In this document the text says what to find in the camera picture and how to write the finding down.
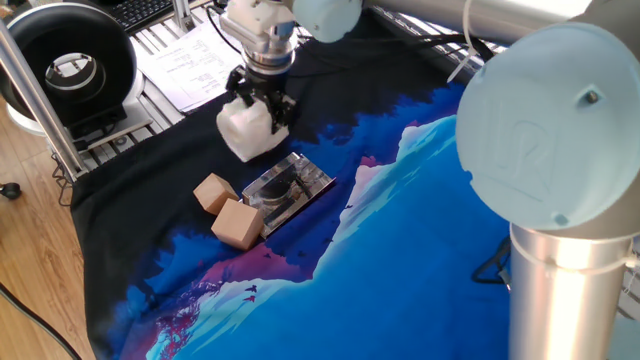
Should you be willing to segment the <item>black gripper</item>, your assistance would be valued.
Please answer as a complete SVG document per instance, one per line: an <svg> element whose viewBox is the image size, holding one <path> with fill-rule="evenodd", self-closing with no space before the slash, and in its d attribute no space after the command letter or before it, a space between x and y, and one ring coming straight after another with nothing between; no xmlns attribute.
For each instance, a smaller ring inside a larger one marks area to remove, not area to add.
<svg viewBox="0 0 640 360"><path fill-rule="evenodd" d="M289 72L267 75L244 67L235 67L229 74L226 90L240 98L249 108L253 105L252 94L261 91L273 95L270 99L270 113L272 116L271 133L276 134L288 128L296 116L296 101L286 95L286 83Z"/></svg>

